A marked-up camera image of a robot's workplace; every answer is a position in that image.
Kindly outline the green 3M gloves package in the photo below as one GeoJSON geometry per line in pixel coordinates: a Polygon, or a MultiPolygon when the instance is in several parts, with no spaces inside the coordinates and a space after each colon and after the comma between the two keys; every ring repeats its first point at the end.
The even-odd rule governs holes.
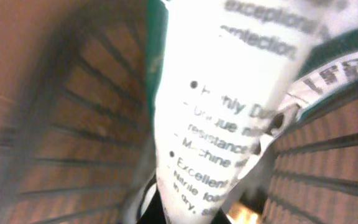
{"type": "Polygon", "coordinates": [[[164,1],[144,223],[358,223],[358,1],[164,1]]]}

